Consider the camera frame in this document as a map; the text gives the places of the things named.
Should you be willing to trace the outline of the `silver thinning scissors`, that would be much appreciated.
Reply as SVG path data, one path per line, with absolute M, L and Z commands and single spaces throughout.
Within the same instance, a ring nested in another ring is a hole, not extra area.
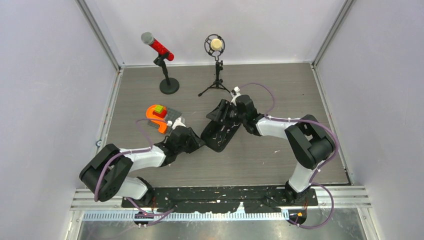
M 213 140 L 215 140 L 216 145 L 218 147 L 221 147 L 224 144 L 225 137 L 226 137 L 226 134 L 224 132 L 220 132 L 220 133 L 216 134 L 216 136 L 215 136 L 215 138 L 213 138 Z

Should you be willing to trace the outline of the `black tool pouch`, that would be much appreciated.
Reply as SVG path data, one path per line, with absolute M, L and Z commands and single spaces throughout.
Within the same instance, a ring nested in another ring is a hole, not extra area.
M 241 123 L 235 120 L 226 123 L 211 120 L 202 131 L 200 138 L 208 148 L 220 153 L 229 144 L 240 126 Z

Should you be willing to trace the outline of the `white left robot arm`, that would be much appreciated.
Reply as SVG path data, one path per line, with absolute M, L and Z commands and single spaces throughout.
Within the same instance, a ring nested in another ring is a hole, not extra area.
M 105 145 L 81 170 L 79 179 L 94 194 L 96 202 L 129 197 L 141 207 L 153 202 L 152 187 L 129 173 L 145 168 L 161 168 L 173 163 L 181 153 L 190 154 L 205 145 L 191 127 L 177 126 L 163 141 L 151 147 L 126 149 Z

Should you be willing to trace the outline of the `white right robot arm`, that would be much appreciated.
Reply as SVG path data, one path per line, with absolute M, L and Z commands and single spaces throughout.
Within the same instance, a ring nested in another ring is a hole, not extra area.
M 288 140 L 297 160 L 284 190 L 291 205 L 299 205 L 305 199 L 319 167 L 337 150 L 335 138 L 313 115 L 295 119 L 264 115 L 257 111 L 253 100 L 246 94 L 235 97 L 233 101 L 222 99 L 206 118 L 210 122 L 200 138 L 217 153 L 225 149 L 240 127 L 255 136 Z

